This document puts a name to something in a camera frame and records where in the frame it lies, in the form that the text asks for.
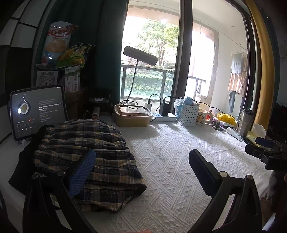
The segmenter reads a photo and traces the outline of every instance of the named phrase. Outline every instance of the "snack bag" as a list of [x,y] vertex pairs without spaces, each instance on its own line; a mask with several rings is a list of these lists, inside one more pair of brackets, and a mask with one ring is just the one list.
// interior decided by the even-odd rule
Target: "snack bag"
[[41,65],[56,65],[69,47],[71,34],[78,26],[59,21],[52,23],[48,31],[41,57]]
[[94,48],[94,45],[86,43],[77,43],[70,47],[59,60],[56,68],[79,66],[84,67],[87,60],[87,54]]
[[229,114],[219,113],[217,115],[218,120],[229,123],[231,125],[236,125],[235,119]]

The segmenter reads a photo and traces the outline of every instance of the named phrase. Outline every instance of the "green snack bag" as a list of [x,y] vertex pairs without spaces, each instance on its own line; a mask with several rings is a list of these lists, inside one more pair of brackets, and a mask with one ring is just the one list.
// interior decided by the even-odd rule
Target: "green snack bag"
[[79,66],[84,67],[87,60],[87,54],[91,49],[95,48],[94,45],[86,43],[77,43],[70,47],[59,60],[56,68]]

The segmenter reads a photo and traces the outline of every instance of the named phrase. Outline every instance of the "black charger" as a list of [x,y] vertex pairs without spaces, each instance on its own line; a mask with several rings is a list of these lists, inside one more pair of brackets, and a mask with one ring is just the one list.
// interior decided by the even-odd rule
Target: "black charger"
[[166,117],[168,113],[170,112],[170,104],[165,103],[165,99],[163,100],[162,103],[160,103],[160,111],[159,114],[163,117]]

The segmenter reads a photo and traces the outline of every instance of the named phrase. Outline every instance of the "plaid shirt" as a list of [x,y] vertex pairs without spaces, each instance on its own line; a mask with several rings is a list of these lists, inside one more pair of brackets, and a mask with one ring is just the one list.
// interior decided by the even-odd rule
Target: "plaid shirt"
[[146,190],[121,132],[104,121],[72,120],[47,127],[34,163],[55,172],[66,170],[88,148],[95,150],[97,158],[80,194],[74,197],[82,210],[118,211]]

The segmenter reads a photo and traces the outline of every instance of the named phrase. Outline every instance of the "glass door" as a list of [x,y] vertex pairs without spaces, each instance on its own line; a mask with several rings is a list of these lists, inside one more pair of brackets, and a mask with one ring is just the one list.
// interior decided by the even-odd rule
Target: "glass door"
[[[243,16],[226,0],[193,0],[192,4],[192,45],[185,97],[205,102],[236,118],[248,86]],[[201,108],[209,110],[205,104]]]
[[[158,58],[155,66],[139,62],[130,97],[139,105],[144,105],[152,94],[158,94],[161,99],[171,95],[179,37],[179,11],[179,1],[166,4],[129,1],[122,51],[131,46]],[[136,62],[122,54],[121,100],[129,95]],[[152,111],[155,112],[160,104],[159,98],[154,95],[151,99]]]

